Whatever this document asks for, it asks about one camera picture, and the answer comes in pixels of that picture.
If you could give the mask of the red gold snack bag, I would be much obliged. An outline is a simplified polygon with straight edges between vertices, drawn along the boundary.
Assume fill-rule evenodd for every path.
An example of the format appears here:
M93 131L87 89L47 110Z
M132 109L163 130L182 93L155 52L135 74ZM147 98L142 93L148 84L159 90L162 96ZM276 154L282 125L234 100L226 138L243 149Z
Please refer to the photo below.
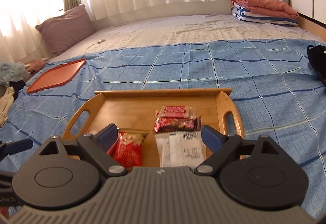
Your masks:
M142 145L149 134L145 130L118 128L117 140L108 149L107 155L125 168L141 166Z

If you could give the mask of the white snack packet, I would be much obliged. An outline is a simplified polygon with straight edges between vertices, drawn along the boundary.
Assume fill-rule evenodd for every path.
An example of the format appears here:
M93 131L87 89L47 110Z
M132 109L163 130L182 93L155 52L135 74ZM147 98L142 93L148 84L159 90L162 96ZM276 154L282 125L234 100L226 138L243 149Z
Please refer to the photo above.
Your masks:
M155 135L160 167L196 168L206 158L200 131L178 131Z

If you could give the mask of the dark red chocolate bar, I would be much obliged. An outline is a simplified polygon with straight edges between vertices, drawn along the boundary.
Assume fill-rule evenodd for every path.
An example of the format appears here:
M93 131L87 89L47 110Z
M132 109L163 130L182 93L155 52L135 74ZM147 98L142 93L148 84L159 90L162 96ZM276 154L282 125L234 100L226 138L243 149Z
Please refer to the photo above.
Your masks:
M155 133L176 131L200 131L202 118L158 118L154 125Z

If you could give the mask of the red Biscoff biscuit packet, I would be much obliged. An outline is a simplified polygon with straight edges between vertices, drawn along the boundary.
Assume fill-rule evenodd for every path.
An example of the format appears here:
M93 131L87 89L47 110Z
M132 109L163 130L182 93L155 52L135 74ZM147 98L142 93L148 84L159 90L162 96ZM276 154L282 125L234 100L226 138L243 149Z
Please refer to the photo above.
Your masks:
M197 109L189 106L162 106L157 109L157 118L195 118Z

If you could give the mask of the cream cloth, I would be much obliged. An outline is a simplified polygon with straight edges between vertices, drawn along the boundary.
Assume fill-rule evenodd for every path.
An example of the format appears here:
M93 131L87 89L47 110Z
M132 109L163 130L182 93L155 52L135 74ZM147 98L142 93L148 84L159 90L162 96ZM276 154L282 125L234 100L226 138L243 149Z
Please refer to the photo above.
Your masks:
M0 99L0 126L1 128L5 125L8 119L8 112L14 102L15 90L12 86L8 87L4 95Z

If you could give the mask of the wooden serving tray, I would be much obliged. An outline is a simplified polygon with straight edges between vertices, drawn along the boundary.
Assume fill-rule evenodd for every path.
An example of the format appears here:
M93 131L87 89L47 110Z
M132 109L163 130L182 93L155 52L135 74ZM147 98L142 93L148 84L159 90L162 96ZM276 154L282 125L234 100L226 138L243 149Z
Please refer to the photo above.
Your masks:
M229 132L227 116L231 114L236 133L244 137L240 113L229 97L231 92L230 88L96 91L70 119L62 138L74 140L88 130L99 132L110 123L119 128L147 130L150 134L143 144L142 165L158 167L159 154L152 132L157 109L161 106L193 107L204 125L222 134Z

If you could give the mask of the blue checkered bedsheet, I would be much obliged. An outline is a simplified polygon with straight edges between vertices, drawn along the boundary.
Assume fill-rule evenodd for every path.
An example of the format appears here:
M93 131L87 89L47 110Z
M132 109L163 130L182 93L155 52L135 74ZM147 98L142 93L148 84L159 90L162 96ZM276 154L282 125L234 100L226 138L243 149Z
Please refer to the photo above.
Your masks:
M1 128L2 141L30 138L37 149L62 135L95 91L231 88L245 136L273 138L305 171L303 209L325 213L325 87L313 71L313 40L218 40L120 48L84 54L68 84L28 94L20 90Z

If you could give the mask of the light blue fluffy cloth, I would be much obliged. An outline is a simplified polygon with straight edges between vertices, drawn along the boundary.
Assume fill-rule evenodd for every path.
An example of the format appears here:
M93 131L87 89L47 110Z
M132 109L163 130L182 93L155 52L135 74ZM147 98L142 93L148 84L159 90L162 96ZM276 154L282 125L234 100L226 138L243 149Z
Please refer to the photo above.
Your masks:
M30 73L21 62L1 62L1 86L9 87L10 82L26 81Z

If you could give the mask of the orange plastic tray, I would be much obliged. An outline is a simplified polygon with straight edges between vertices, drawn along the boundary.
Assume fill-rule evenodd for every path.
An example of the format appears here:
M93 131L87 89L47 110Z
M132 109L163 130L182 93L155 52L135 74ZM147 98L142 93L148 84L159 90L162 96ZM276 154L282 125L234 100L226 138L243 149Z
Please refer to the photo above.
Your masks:
M86 59L79 59L47 70L27 88L26 92L34 93L63 86L76 76L85 63Z

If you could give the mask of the pink cloth bundle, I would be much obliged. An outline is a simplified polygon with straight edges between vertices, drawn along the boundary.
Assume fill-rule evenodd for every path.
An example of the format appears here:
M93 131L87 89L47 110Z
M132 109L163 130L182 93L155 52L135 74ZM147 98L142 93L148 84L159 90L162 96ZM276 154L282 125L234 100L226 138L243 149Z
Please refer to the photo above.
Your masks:
M39 72L46 63L46 59L33 59L25 64L25 70L29 73L36 73Z

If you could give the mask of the small metal object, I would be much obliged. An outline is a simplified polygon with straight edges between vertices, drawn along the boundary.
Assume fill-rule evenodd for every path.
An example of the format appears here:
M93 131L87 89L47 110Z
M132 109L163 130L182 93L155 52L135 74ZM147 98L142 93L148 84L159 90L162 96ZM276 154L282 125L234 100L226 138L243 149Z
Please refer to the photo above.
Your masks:
M105 41L106 41L106 39L100 39L99 41L97 41L97 43L100 44L100 43L103 43Z

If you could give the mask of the purple pillow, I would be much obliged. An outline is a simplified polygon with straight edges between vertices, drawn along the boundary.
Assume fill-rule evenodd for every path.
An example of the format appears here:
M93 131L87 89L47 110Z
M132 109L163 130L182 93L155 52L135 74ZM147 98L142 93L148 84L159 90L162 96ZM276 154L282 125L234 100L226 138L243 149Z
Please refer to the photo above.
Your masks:
M95 33L95 28L83 5L67 10L36 25L35 29L45 40L54 56L61 55L75 44Z

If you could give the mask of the folded blue striped towel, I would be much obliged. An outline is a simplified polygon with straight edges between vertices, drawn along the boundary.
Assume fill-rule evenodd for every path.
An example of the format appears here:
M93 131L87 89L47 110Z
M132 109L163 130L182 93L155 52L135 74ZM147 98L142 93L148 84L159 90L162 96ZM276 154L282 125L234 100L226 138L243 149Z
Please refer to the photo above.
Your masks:
M297 20L287 19L283 17L271 17L265 15L257 15L248 11L244 6L238 4L231 5L231 13L243 22L252 23L270 23L278 26L296 27L298 26Z

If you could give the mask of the folded salmon blanket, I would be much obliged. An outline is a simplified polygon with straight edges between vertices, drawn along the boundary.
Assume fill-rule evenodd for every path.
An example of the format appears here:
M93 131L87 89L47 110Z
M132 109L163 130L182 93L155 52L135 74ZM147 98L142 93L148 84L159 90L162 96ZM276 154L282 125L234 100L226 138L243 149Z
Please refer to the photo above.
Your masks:
M296 20L299 14L289 4L280 0L231 0L256 15L282 17Z

